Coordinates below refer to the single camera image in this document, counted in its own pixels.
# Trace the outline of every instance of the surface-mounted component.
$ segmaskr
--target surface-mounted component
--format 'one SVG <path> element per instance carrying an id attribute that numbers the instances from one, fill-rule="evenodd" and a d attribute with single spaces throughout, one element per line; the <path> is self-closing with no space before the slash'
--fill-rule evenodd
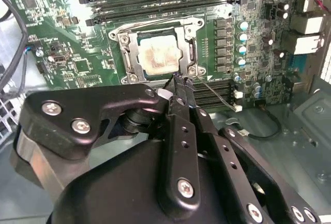
<path id="1" fill-rule="evenodd" d="M 301 34 L 316 34 L 322 30 L 322 23 L 323 16 L 296 14 L 291 17 L 290 28 Z"/>
<path id="2" fill-rule="evenodd" d="M 314 53 L 324 45 L 321 35 L 299 35 L 285 32 L 282 37 L 281 46 L 288 52 L 296 54 Z"/>

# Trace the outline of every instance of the green circuit board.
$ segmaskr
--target green circuit board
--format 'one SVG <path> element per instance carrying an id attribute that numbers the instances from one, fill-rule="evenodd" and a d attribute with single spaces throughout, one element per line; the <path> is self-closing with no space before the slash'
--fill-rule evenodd
<path id="1" fill-rule="evenodd" d="M 274 53 L 281 49 L 282 33 L 289 29 L 290 18 L 271 18 L 268 6 L 289 4 L 287 12 L 291 16 L 296 1 L 11 0 L 28 27 L 29 45 L 34 48 L 37 67 L 51 89 L 128 83 L 125 78 L 129 65 L 125 63 L 119 41 L 111 38 L 114 30 L 128 23 L 154 21 L 134 30 L 140 31 L 138 42 L 152 37 L 146 34 L 149 29 L 173 35 L 178 41 L 179 34 L 174 34 L 171 28 L 176 25 L 185 28 L 180 20 L 194 18 L 199 24 L 195 25 L 198 30 L 189 45 L 190 56 L 195 57 L 192 64 L 205 69 L 201 77 L 209 83 L 239 76 L 237 83 L 244 88 L 244 107 L 253 105 L 252 84 L 255 82 L 260 83 L 262 97 L 268 104 L 290 99 L 282 78 L 295 69 L 289 63 L 288 54 L 279 58 Z M 240 40 L 241 34 L 246 34 L 247 39 Z M 272 46 L 266 43 L 267 38 L 273 40 Z M 240 57 L 246 61 L 245 65 L 238 64 Z M 144 83 L 152 85 L 169 78 L 169 73 L 142 73 Z M 268 76 L 272 77 L 271 82 L 266 79 Z M 135 83 L 141 81 L 140 78 L 134 80 Z"/>

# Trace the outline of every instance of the black metal bracket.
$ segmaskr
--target black metal bracket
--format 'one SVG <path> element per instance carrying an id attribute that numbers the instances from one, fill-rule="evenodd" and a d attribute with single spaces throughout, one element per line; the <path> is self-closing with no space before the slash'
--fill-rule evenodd
<path id="1" fill-rule="evenodd" d="M 165 89 L 173 93 L 169 100 L 143 84 L 32 94 L 21 112 L 15 151 L 56 200 L 75 178 L 89 173 L 86 161 L 93 147 L 145 132 L 150 139 L 164 140 L 157 200 L 172 220 L 194 218 L 199 210 L 198 155 L 206 154 L 231 223 L 321 223 L 235 131 L 217 132 L 210 116 L 195 105 L 190 80 L 175 74 Z M 45 112 L 45 103 L 59 106 L 59 113 Z M 86 132 L 73 128 L 77 120 L 87 123 Z M 253 182 L 265 191 L 266 204 Z"/>

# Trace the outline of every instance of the black capacitor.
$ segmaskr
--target black capacitor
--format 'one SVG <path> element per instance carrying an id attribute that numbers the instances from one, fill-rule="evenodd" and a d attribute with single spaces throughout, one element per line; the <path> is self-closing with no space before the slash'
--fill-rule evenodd
<path id="1" fill-rule="evenodd" d="M 287 3 L 279 3 L 279 4 L 277 4 L 277 8 L 279 8 L 283 11 L 288 11 L 290 8 L 290 5 Z"/>
<path id="2" fill-rule="evenodd" d="M 289 16 L 288 13 L 286 13 L 285 11 L 282 11 L 282 10 L 277 10 L 276 15 L 278 17 L 281 17 L 284 20 Z"/>

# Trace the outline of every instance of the capacitor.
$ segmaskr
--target capacitor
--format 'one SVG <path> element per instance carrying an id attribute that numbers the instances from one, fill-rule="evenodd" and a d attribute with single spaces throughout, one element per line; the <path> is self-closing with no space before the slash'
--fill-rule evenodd
<path id="1" fill-rule="evenodd" d="M 241 30 L 245 31 L 245 30 L 247 30 L 247 28 L 248 28 L 248 22 L 246 22 L 246 21 L 239 21 L 239 23 L 238 23 L 238 27 L 239 27 Z"/>
<path id="2" fill-rule="evenodd" d="M 277 10 L 276 15 L 278 17 L 281 17 L 282 19 L 286 19 L 289 16 L 288 13 L 286 13 L 285 11 L 282 11 L 282 10 Z"/>
<path id="3" fill-rule="evenodd" d="M 287 3 L 279 3 L 279 4 L 277 5 L 277 8 L 279 8 L 279 9 L 281 9 L 281 10 L 284 10 L 284 11 L 287 11 L 287 10 L 289 10 L 290 5 L 287 4 Z"/>
<path id="4" fill-rule="evenodd" d="M 233 80 L 234 80 L 235 82 L 240 81 L 240 77 L 239 77 L 238 73 L 234 73 L 234 74 L 232 75 L 232 78 L 233 78 Z"/>
<path id="5" fill-rule="evenodd" d="M 262 87 L 260 86 L 260 84 L 258 82 L 254 83 L 252 88 L 257 93 L 260 93 L 262 91 Z"/>
<path id="6" fill-rule="evenodd" d="M 274 43 L 274 41 L 273 41 L 272 39 L 270 39 L 269 37 L 263 37 L 263 38 L 262 38 L 262 41 L 263 41 L 265 44 L 269 45 L 269 46 L 271 46 L 271 45 Z"/>
<path id="7" fill-rule="evenodd" d="M 248 36 L 247 36 L 247 34 L 239 33 L 237 35 L 237 39 L 240 40 L 240 41 L 246 41 L 248 39 Z"/>
<path id="8" fill-rule="evenodd" d="M 253 91 L 252 92 L 252 96 L 255 98 L 255 99 L 259 99 L 261 97 L 261 92 L 255 92 Z"/>
<path id="9" fill-rule="evenodd" d="M 285 53 L 281 50 L 274 50 L 274 55 L 279 58 L 283 58 L 285 56 Z"/>
<path id="10" fill-rule="evenodd" d="M 247 48 L 245 46 L 243 46 L 242 44 L 237 46 L 237 52 L 239 52 L 240 54 L 244 55 L 247 51 Z"/>
<path id="11" fill-rule="evenodd" d="M 236 59 L 236 63 L 238 64 L 238 65 L 245 65 L 246 64 L 246 60 L 244 60 L 242 57 L 239 57 L 239 58 L 237 58 Z"/>

